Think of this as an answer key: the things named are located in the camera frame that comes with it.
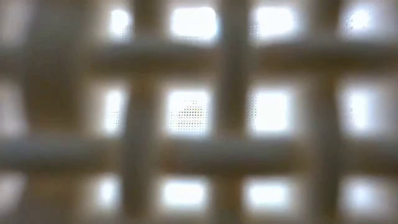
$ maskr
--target square opening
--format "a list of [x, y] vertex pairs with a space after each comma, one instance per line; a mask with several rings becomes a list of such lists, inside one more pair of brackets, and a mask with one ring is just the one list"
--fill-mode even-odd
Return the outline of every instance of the square opening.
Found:
[[256, 9], [253, 34], [260, 39], [289, 35], [295, 29], [294, 15], [288, 7], [260, 7]]
[[114, 9], [111, 11], [109, 33], [114, 38], [125, 39], [130, 35], [132, 17], [126, 10]]
[[212, 7], [177, 7], [170, 17], [171, 35], [179, 40], [211, 41], [218, 31]]
[[243, 185], [244, 211], [254, 220], [297, 218], [305, 207], [302, 193], [295, 178], [250, 177]]
[[392, 220], [397, 207], [396, 187], [392, 180], [382, 177], [345, 177], [340, 209], [345, 218], [353, 220]]
[[394, 1], [345, 1], [340, 34], [346, 39], [385, 39], [397, 34]]
[[210, 93], [203, 89], [173, 89], [167, 94], [165, 127], [170, 136], [210, 134]]
[[209, 206], [209, 183], [201, 177], [166, 177], [160, 181], [157, 207], [163, 215], [200, 215]]
[[249, 130], [255, 136], [287, 134], [291, 127], [292, 94], [258, 88], [249, 95]]
[[346, 77], [340, 93], [342, 128], [350, 138], [377, 139], [394, 132], [394, 80]]

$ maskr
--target grid pattern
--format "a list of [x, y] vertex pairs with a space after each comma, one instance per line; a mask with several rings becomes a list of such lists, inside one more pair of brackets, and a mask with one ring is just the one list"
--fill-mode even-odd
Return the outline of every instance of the grid pattern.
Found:
[[[32, 11], [0, 17], [2, 82], [22, 90], [0, 89], [0, 129], [10, 101], [26, 125], [0, 142], [0, 222], [397, 221], [395, 1], [18, 2], [0, 4]], [[286, 41], [250, 40], [271, 36]], [[345, 88], [352, 71], [370, 84]], [[251, 89], [254, 74], [306, 85]], [[100, 88], [87, 110], [93, 80], [120, 77], [129, 91]], [[209, 77], [212, 91], [159, 91]], [[91, 111], [121, 138], [86, 134]]]

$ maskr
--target bright light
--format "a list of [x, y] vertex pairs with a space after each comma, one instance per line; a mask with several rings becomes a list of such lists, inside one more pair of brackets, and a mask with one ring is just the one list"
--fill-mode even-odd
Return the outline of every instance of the bright light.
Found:
[[364, 10], [356, 11], [350, 17], [350, 23], [354, 30], [361, 30], [369, 27], [371, 18], [369, 14]]
[[106, 176], [98, 183], [98, 204], [105, 209], [112, 209], [118, 203], [119, 181], [117, 177]]
[[179, 8], [171, 18], [175, 35], [211, 39], [217, 33], [216, 12], [210, 7]]
[[281, 180], [251, 180], [245, 194], [250, 210], [281, 212], [291, 204], [289, 186]]
[[120, 130], [120, 121], [123, 119], [122, 105], [124, 103], [123, 94], [120, 90], [110, 91], [105, 99], [105, 121], [104, 128], [108, 134], [116, 134]]
[[343, 182], [342, 200], [352, 215], [378, 216], [393, 210], [390, 190], [381, 179], [350, 178]]
[[206, 185], [198, 180], [168, 180], [162, 188], [162, 205], [171, 209], [200, 210], [205, 206]]
[[374, 199], [372, 189], [368, 185], [358, 185], [351, 190], [353, 206], [360, 210], [369, 209]]
[[260, 91], [254, 95], [252, 127], [259, 132], [286, 131], [289, 125], [289, 97], [281, 91]]
[[210, 130], [206, 91], [172, 91], [167, 100], [166, 127], [169, 134], [203, 135]]
[[350, 117], [357, 131], [369, 129], [369, 97], [363, 93], [353, 93], [349, 97]]
[[111, 12], [110, 30], [114, 35], [123, 35], [131, 23], [131, 18], [126, 11], [117, 9]]
[[256, 19], [261, 37], [287, 34], [294, 28], [292, 12], [284, 7], [261, 7]]

